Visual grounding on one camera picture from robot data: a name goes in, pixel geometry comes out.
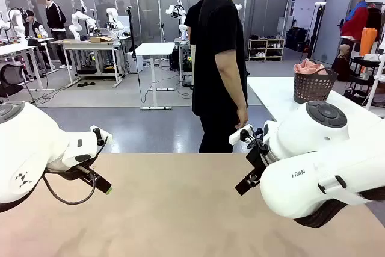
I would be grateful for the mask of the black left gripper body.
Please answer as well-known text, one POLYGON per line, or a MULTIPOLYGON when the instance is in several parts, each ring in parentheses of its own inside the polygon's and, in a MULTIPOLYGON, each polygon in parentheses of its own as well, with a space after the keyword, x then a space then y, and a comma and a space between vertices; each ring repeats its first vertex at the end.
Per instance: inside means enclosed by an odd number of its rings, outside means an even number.
POLYGON ((50 163, 45 168, 45 173, 57 174, 68 181, 75 179, 93 181, 98 177, 98 174, 90 167, 96 160, 97 155, 90 154, 61 159, 50 163))

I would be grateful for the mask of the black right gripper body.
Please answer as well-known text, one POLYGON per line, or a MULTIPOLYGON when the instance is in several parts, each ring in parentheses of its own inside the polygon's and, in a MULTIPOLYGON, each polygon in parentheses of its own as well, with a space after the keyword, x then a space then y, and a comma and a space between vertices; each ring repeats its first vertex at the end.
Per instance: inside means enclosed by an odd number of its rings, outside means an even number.
POLYGON ((267 144, 262 144, 261 141, 252 141, 247 145, 250 150, 246 156, 247 161, 254 169, 247 174, 246 179, 260 179, 262 173, 268 166, 269 149, 267 144))

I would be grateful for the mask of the person's right hand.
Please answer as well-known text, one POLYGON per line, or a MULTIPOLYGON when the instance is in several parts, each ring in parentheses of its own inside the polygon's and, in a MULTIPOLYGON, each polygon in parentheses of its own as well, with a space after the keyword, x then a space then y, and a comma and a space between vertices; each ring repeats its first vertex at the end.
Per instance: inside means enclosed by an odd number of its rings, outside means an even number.
POLYGON ((242 107, 238 108, 237 110, 237 115, 238 115, 238 124, 235 126, 236 129, 241 129, 243 128, 247 122, 248 122, 248 111, 247 107, 242 107))

